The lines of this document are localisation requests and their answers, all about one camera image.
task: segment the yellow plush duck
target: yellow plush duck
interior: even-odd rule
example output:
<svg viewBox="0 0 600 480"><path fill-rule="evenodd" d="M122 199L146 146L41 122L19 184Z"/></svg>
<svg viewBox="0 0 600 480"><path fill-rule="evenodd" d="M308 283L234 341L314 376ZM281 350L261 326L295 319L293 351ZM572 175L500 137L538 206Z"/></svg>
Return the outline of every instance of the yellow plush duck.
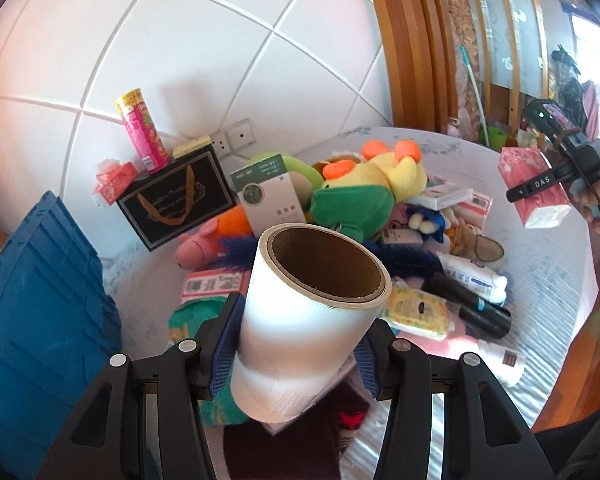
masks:
<svg viewBox="0 0 600 480"><path fill-rule="evenodd" d="M377 166L339 160L326 165L322 176L324 184L314 192L310 210L318 225L362 242L386 223L395 200Z"/></svg>
<svg viewBox="0 0 600 480"><path fill-rule="evenodd" d="M384 142L370 140L362 146L362 156L384 174L396 202L416 196L427 187L422 152L413 140L400 140L393 151Z"/></svg>

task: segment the white tiled wall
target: white tiled wall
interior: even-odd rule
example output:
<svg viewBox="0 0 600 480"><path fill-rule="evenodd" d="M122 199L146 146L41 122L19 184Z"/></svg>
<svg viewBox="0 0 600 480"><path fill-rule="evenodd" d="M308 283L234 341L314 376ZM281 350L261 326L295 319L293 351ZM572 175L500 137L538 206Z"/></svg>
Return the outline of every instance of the white tiled wall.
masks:
<svg viewBox="0 0 600 480"><path fill-rule="evenodd" d="M256 143L295 153L388 125L372 0L8 0L0 10L0 224L50 189L103 257L137 240L90 198L105 158L138 163L113 101L140 87L167 146L244 118Z"/></svg>

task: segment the gift box handle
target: gift box handle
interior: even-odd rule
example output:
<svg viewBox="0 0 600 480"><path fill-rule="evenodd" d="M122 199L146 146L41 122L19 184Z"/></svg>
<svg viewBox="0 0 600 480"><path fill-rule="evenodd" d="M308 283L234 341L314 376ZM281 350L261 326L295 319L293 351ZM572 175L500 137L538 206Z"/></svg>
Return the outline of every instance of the gift box handle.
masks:
<svg viewBox="0 0 600 480"><path fill-rule="evenodd" d="M191 209L193 209L193 197L196 191L196 178L193 174L193 169L191 166L187 166L187 185L185 190L185 205L184 205L184 214L179 218L165 218L160 214L160 212L155 208L155 206L149 202L142 193L138 194L138 200L144 207L145 211L147 211L152 217L154 217L157 221L162 222L165 225L182 225L184 221L191 213Z"/></svg>

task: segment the blue plastic crate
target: blue plastic crate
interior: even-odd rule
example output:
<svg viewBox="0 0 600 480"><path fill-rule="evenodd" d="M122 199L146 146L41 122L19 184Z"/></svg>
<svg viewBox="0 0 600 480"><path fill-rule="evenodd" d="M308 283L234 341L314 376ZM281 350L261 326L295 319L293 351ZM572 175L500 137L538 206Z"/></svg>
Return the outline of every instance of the blue plastic crate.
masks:
<svg viewBox="0 0 600 480"><path fill-rule="evenodd" d="M0 462L32 479L112 354L120 316L96 251L47 192L0 252Z"/></svg>

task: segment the screw head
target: screw head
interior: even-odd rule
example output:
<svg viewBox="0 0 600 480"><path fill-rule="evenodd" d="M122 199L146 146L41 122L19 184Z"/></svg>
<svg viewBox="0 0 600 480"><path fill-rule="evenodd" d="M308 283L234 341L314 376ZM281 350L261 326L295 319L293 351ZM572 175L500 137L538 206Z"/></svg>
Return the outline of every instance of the screw head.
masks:
<svg viewBox="0 0 600 480"><path fill-rule="evenodd" d="M111 356L111 359L109 359L109 364L111 366L115 366L116 368L122 366L124 363L126 363L126 355L124 354L115 354Z"/></svg>
<svg viewBox="0 0 600 480"><path fill-rule="evenodd" d="M402 338L394 339L394 342L391 343L391 345L398 352L408 352L409 350L411 350L411 343L409 343L406 339L402 339Z"/></svg>
<svg viewBox="0 0 600 480"><path fill-rule="evenodd" d="M193 339L185 339L178 345L181 352L193 352L197 347L198 343L193 341Z"/></svg>
<svg viewBox="0 0 600 480"><path fill-rule="evenodd" d="M477 366L480 364L480 358L476 354L464 354L462 361L467 363L469 366Z"/></svg>

